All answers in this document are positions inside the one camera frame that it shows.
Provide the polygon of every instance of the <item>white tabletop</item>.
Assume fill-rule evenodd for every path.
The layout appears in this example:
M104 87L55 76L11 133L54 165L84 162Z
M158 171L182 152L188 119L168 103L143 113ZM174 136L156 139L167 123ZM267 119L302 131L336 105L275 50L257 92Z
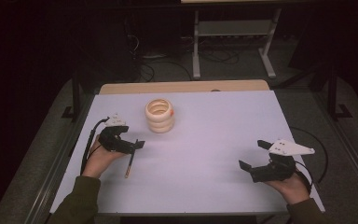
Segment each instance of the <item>white tabletop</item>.
M175 124L168 133L152 133L147 128L145 105L156 98L168 99L173 105ZM114 161L101 177L101 214L256 215L287 211L277 191L253 183L238 163L268 164L269 154L257 146L257 140L293 141L274 92L214 91L97 95L50 212L72 191L91 129L115 113L130 127L121 138L144 140L145 146L136 151L129 178L124 174L130 156ZM299 156L295 160L303 162ZM311 197L324 211L315 188Z

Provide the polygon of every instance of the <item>human hand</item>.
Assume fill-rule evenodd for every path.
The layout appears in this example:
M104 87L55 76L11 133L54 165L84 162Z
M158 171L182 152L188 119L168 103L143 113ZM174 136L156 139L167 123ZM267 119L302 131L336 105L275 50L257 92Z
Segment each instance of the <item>human hand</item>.
M310 198L303 179L296 173L283 181L273 180L265 183L280 192L288 204L301 203Z
M86 167L82 173L83 176L100 178L101 174L107 167L120 157L126 154L121 152L111 152L103 148L98 141L100 135L97 135L91 149L89 150L89 159L87 160Z

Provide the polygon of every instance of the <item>marker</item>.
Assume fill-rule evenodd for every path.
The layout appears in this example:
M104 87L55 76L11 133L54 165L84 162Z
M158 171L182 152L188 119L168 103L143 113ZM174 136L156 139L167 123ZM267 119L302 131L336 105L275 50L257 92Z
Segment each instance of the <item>marker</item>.
M132 165L132 160L133 160L133 156L134 156L134 155L135 155L135 149L133 150L133 152L132 152L132 154L131 154L129 167L127 168L127 172L126 172L126 178L128 178L129 175L130 175L130 170L131 170L131 165Z

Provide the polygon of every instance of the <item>cable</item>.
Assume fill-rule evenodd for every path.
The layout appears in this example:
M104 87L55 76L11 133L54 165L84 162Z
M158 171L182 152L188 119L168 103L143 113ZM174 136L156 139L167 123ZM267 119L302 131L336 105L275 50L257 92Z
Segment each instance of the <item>cable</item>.
M142 68L142 66L145 66L145 67L149 68L149 69L151 70L151 73L147 73L147 72ZM149 65L143 63L143 64L141 64L140 69L141 69L141 74L140 74L140 76L141 76L146 82L150 82L150 81L152 81L152 80L154 79L155 70L154 70L151 66L149 66ZM145 74L149 75L150 78L145 78L144 76L142 76L142 72L144 72Z
M310 186L312 187L312 185L313 185L313 176L310 173L310 170L303 163L301 163L299 161L296 161L296 163L301 165L302 167L304 167L307 170L308 174L310 175Z
M191 75L190 75L190 73L187 71L187 69L186 69L184 66L182 66L181 64L179 64L179 63L174 63L174 62L151 62L151 63L171 63L171 64L175 64L175 65L177 65L177 66L183 68L183 69L186 71L186 73L187 73L188 78L190 79L190 81L192 80Z
M328 153L327 153L327 150L324 146L324 144L322 143L321 140L319 140L318 137L316 137L314 134L310 133L310 132L307 132L305 130L302 130L302 129L299 129L297 127L293 127L293 126L289 126L289 128L291 129L294 129L294 130L298 130L298 131L301 131L303 133L307 133L309 134L310 136L312 136L316 141L318 141L318 143L321 145L323 151L324 151L324 157L325 157L325 160L324 160L324 171L322 172L321 174L321 177L319 177L319 180L318 180L318 184L322 182L322 180L324 179L324 176L326 175L327 173L327 168L328 168Z
M80 174L83 174L84 168L86 167L86 163L87 163L88 155L89 155L89 150L90 150L90 147L91 147L92 139L94 139L95 131L97 130L98 126L101 123L107 122L108 120L109 120L109 118L101 119L100 121L98 121L98 123L94 126L94 128L89 133L89 141L87 142L86 149L84 150L83 159L82 159L82 162L81 162Z

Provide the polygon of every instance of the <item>green sleeve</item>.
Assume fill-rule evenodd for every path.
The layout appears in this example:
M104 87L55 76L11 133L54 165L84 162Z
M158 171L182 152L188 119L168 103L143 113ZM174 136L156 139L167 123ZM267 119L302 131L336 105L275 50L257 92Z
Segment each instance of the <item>green sleeve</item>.
M324 216L312 198L301 203L287 205L287 210L293 223L296 224L333 224Z
M101 181L87 176L78 176L72 193L63 199L56 212L48 220L55 223L93 223L98 213L98 192Z

